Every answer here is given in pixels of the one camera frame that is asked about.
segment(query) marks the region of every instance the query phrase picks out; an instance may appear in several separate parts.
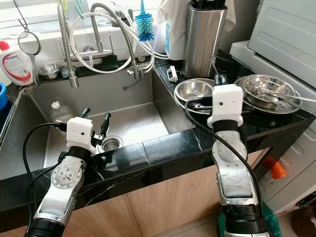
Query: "sink drain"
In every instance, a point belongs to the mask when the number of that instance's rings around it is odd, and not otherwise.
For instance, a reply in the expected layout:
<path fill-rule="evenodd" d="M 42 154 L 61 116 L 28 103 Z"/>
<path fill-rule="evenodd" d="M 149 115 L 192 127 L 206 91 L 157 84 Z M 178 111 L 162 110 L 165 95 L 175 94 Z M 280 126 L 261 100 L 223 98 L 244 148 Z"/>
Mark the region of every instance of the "sink drain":
<path fill-rule="evenodd" d="M 104 139 L 101 146 L 98 146 L 100 153 L 116 150 L 123 146 L 123 141 L 118 136 L 108 136 Z"/>

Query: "small metal bowl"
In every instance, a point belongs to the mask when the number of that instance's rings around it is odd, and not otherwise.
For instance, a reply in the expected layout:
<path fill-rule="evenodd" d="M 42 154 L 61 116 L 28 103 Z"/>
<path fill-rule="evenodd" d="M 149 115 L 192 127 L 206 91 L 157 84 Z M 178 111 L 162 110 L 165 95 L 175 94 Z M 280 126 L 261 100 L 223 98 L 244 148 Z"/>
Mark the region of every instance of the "small metal bowl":
<path fill-rule="evenodd" d="M 179 83 L 174 89 L 176 97 L 187 102 L 204 95 L 212 95 L 213 87 L 202 79 L 189 79 Z"/>
<path fill-rule="evenodd" d="M 37 69 L 37 74 L 45 80 L 53 80 L 58 77 L 60 66 L 58 64 L 47 64 Z"/>
<path fill-rule="evenodd" d="M 241 79 L 242 88 L 245 91 L 245 96 L 248 101 L 261 108 L 275 108 L 279 101 L 275 97 L 260 93 L 260 90 L 271 94 L 295 95 L 295 89 L 290 84 L 272 76 L 254 74 L 242 77 Z M 278 97 L 288 101 L 292 100 L 289 97 Z"/>

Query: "small white bottle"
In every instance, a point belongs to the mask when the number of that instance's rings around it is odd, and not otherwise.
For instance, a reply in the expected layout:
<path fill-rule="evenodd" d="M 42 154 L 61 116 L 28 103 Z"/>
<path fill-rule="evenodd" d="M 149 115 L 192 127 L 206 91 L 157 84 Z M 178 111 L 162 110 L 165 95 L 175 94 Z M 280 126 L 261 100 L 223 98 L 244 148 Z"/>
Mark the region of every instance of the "small white bottle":
<path fill-rule="evenodd" d="M 58 101 L 53 102 L 51 108 L 50 119 L 52 122 L 56 122 L 56 120 L 68 122 L 69 119 L 75 117 L 67 105 L 60 106 Z"/>
<path fill-rule="evenodd" d="M 0 41 L 0 68 L 16 85 L 24 86 L 33 82 L 32 65 L 29 57 L 19 46 L 12 47 Z"/>

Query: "wooden cabinet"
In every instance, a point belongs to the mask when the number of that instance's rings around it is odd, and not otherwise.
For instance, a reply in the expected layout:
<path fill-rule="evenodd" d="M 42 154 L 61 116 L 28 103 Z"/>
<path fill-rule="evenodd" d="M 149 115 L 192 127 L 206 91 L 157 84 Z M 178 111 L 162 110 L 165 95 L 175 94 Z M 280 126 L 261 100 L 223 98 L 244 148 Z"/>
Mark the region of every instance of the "wooden cabinet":
<path fill-rule="evenodd" d="M 265 151 L 249 154 L 252 164 Z M 210 166 L 73 212 L 63 237 L 151 237 L 215 213 L 216 166 Z M 0 237 L 21 237 L 25 227 Z"/>

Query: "stainless steel sink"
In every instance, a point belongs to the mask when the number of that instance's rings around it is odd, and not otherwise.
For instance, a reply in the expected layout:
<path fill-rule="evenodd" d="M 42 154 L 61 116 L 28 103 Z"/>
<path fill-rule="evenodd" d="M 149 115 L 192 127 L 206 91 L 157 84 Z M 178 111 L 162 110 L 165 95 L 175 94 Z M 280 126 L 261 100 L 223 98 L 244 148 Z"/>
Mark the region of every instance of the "stainless steel sink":
<path fill-rule="evenodd" d="M 76 115 L 90 107 L 89 119 L 96 132 L 100 131 L 104 113 L 110 112 L 108 137 L 118 136 L 123 146 L 193 127 L 154 70 L 140 86 L 123 90 L 133 82 L 133 77 L 121 71 L 80 78 L 78 89 L 72 89 L 67 80 L 24 88 L 0 148 L 0 180 L 26 173 L 22 161 L 24 138 L 34 126 L 50 121 L 50 105 L 57 100 Z M 35 132 L 27 147 L 30 169 L 54 165 L 65 145 L 65 134 L 56 128 Z"/>

